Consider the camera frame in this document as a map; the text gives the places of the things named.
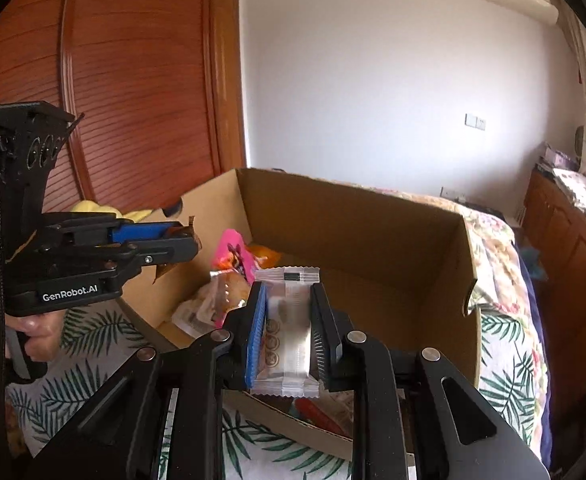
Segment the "floral bedspread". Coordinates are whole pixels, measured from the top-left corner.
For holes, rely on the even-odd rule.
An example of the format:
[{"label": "floral bedspread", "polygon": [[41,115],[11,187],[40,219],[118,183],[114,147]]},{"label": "floral bedspread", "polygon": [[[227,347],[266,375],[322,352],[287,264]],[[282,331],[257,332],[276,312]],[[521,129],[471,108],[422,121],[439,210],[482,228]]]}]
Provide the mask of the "floral bedspread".
[{"label": "floral bedspread", "polygon": [[[469,308],[482,319],[480,392],[540,456],[547,367],[531,319],[510,227],[445,199],[392,194],[455,211],[467,223],[478,283]],[[62,351],[46,377],[7,388],[26,444],[35,455],[101,384],[140,346],[144,338],[115,302],[68,311]],[[225,407],[223,446],[227,479],[346,480],[351,464],[246,420]],[[167,424],[161,478],[166,474],[171,425]]]}]

